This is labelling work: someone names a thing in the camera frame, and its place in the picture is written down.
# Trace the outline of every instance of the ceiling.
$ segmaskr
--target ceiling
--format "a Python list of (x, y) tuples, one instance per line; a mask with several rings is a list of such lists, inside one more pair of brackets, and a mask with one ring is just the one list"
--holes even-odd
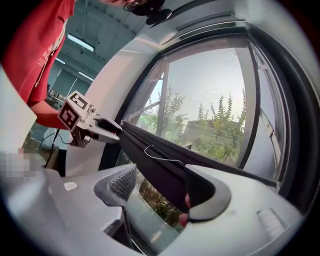
[[(190, 0), (166, 0), (164, 8), (172, 11)], [(74, 15), (66, 25), (66, 35), (85, 41), (94, 47), (91, 52), (66, 39), (58, 58), (63, 69), (79, 77), (78, 71), (95, 78), (104, 65), (146, 26), (146, 17), (136, 16), (121, 7), (98, 0), (79, 0)]]

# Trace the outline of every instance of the person's arm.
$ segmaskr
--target person's arm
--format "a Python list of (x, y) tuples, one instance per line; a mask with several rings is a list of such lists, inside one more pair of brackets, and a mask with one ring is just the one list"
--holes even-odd
[(44, 100), (39, 102), (29, 102), (29, 107), (36, 115), (36, 123), (45, 127), (67, 130), (64, 124), (59, 120), (59, 111), (52, 108)]

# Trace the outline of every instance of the sky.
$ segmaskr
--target sky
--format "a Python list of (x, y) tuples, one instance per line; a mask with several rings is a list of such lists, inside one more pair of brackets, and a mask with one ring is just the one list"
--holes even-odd
[[(245, 88), (243, 74), (239, 59), (234, 48), (216, 49), (190, 55), (169, 65), (168, 84), (173, 93), (185, 97), (181, 109), (176, 114), (186, 114), (185, 121), (198, 119), (199, 107), (202, 103), (205, 109), (213, 104), (218, 111), (219, 99), (224, 96), (223, 105), (228, 107), (228, 97), (233, 98), (232, 114), (237, 121), (243, 108), (242, 89)], [(161, 90), (162, 81), (155, 86), (151, 101), (158, 100), (158, 91)]]

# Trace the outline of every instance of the ceiling light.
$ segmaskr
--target ceiling light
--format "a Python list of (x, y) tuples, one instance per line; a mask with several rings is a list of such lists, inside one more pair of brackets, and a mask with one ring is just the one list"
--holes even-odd
[(66, 64), (63, 60), (59, 59), (59, 58), (55, 58), (56, 61), (62, 63), (62, 64)]
[(93, 79), (90, 76), (87, 76), (86, 74), (82, 73), (82, 72), (78, 72), (81, 76), (84, 76), (85, 78), (88, 78), (89, 80), (93, 81)]
[(75, 42), (76, 44), (81, 45), (82, 47), (88, 49), (90, 52), (93, 52), (95, 50), (95, 48), (93, 46), (91, 46), (90, 44), (87, 44), (86, 42), (80, 40), (79, 38), (76, 38), (72, 34), (67, 34), (66, 37), (68, 39), (70, 39), (71, 41)]

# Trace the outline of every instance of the red shirt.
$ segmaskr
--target red shirt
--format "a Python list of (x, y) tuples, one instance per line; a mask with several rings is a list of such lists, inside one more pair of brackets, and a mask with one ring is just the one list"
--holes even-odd
[(53, 46), (67, 19), (74, 14), (75, 0), (43, 0), (23, 21), (5, 50), (1, 64), (24, 102), (47, 97), (50, 69), (65, 36)]

